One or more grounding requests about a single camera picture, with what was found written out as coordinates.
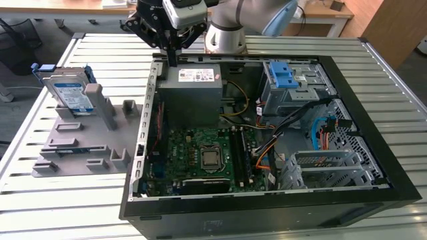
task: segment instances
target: ram slot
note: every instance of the ram slot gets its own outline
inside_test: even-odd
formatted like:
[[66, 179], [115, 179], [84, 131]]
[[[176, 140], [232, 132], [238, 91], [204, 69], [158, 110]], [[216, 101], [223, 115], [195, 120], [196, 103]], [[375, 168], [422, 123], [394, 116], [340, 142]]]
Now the ram slot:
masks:
[[242, 146], [243, 146], [243, 170], [244, 170], [244, 185], [254, 183], [252, 180], [252, 168], [251, 168], [251, 155], [248, 152], [248, 145], [246, 140], [244, 132], [240, 131], [240, 138], [242, 138]]
[[246, 146], [240, 130], [234, 130], [230, 132], [230, 147], [235, 185], [238, 187], [244, 187], [250, 182], [250, 176], [246, 169]]

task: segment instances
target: power supply label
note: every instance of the power supply label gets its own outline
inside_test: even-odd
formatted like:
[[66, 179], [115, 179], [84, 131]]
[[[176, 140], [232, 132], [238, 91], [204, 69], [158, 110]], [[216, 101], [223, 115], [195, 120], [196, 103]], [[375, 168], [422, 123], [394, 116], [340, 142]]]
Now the power supply label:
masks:
[[179, 82], [214, 82], [214, 69], [180, 69]]

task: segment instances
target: black case frame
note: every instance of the black case frame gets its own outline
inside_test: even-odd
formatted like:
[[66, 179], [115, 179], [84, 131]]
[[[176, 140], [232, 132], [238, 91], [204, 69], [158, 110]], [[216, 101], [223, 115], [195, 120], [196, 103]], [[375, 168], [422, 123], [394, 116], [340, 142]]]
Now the black case frame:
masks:
[[214, 197], [156, 201], [128, 201], [131, 167], [127, 173], [120, 219], [128, 220], [148, 239], [267, 233], [288, 230], [344, 227], [375, 213], [422, 199], [367, 111], [330, 56], [272, 54], [183, 54], [188, 58], [318, 60], [347, 108], [360, 137], [391, 188], [318, 191], [244, 197]]

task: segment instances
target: slatted metal surface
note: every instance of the slatted metal surface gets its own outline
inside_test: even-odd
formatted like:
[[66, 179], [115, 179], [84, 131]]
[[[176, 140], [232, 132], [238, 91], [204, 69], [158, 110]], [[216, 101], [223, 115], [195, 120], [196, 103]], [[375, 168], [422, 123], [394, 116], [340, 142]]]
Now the slatted metal surface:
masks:
[[[427, 122], [419, 101], [370, 46], [356, 39], [247, 37], [250, 54], [332, 56], [391, 150], [427, 197]], [[203, 53], [202, 40], [190, 53]], [[87, 34], [72, 40], [60, 65], [90, 64], [103, 94], [114, 104], [143, 103], [151, 54], [158, 52], [131, 34]], [[124, 174], [33, 178], [29, 174], [58, 116], [44, 89], [0, 161], [1, 239], [142, 239], [119, 220]], [[427, 238], [427, 200], [387, 210], [351, 227], [240, 236], [239, 239]]]

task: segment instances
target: motherboard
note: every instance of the motherboard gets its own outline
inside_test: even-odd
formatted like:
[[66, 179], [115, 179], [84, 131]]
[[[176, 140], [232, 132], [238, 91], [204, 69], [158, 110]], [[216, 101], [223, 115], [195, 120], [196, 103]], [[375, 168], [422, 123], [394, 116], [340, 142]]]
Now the motherboard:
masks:
[[239, 133], [242, 135], [238, 138], [234, 136], [236, 131], [230, 129], [194, 128], [170, 132], [167, 162], [152, 166], [155, 174], [164, 173], [160, 176], [164, 181], [155, 183], [159, 195], [182, 195], [188, 188], [191, 192], [186, 195], [200, 194], [204, 190], [198, 185], [208, 184], [212, 186], [210, 191], [212, 188], [227, 188], [226, 191], [218, 191], [231, 193], [264, 190], [263, 174], [252, 172], [248, 162], [251, 159], [244, 159], [244, 154], [236, 153], [236, 143], [232, 141], [238, 139], [242, 150], [250, 153], [256, 146], [255, 132], [252, 129], [242, 129]]

